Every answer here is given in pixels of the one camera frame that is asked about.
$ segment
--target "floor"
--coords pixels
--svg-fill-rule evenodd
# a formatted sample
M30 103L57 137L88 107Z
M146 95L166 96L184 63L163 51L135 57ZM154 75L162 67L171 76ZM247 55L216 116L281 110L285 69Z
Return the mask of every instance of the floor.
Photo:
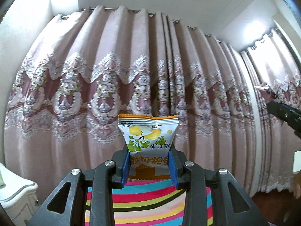
M281 226L284 215L292 204L293 193L288 190L278 192L276 189L270 193L257 192L252 198L268 222Z

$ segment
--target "white nightstand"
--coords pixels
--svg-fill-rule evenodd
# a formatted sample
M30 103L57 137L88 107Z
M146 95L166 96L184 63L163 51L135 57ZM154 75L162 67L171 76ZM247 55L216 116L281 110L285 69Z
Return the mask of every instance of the white nightstand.
M0 203L16 226L26 226L38 210L38 185L19 177L0 163L5 186L0 187Z

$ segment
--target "silver screw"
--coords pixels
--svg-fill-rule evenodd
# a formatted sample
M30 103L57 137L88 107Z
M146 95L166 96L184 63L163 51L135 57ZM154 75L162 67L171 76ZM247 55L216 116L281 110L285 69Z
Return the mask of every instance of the silver screw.
M75 168L71 171L72 175L77 175L79 174L80 170L78 168Z
M221 168L221 169L219 169L219 173L220 173L221 175L226 175L226 174L228 173L228 170L227 170L227 169L224 169L224 168Z
M107 167L110 167L110 166L113 166L114 165L114 161L106 161L105 163L104 163Z
M185 166L186 167L193 167L194 163L192 161L186 161Z

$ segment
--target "bright light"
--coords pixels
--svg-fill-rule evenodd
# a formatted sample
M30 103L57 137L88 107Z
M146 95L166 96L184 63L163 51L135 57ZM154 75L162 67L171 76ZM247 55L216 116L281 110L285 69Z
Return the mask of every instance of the bright light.
M263 34L265 33L265 26L255 20L251 24L247 25L244 31L244 37L246 40L254 41L262 39Z

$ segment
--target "colorful striped cloth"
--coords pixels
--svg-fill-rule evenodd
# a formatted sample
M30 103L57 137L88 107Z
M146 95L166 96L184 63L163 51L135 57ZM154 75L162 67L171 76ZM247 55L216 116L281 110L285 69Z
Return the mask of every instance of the colorful striped cloth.
M213 224L211 190L207 192L207 225ZM92 188L88 188L85 225L90 226ZM176 190L171 180L128 182L124 189L113 189L113 207L117 226L182 225L185 190Z

